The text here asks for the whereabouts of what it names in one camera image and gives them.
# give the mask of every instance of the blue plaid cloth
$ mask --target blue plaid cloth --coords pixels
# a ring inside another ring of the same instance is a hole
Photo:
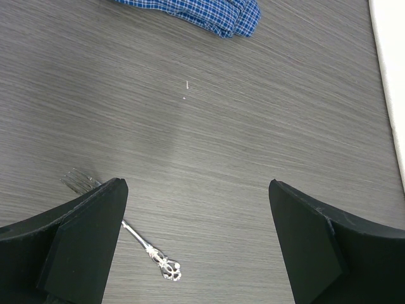
[[[187,20],[221,37],[252,36],[260,19],[256,0],[115,0]]]

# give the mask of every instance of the fork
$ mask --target fork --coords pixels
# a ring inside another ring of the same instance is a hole
[[[84,174],[76,168],[73,168],[72,171],[65,174],[60,181],[79,195],[83,195],[101,186],[101,183],[98,180],[95,180],[93,177]],[[133,228],[131,228],[131,226],[128,225],[124,218],[121,225],[142,245],[152,261],[154,261],[160,268],[162,276],[165,279],[171,281],[180,280],[182,273],[180,272],[180,264],[178,262],[169,260],[169,258],[160,250],[145,241]]]

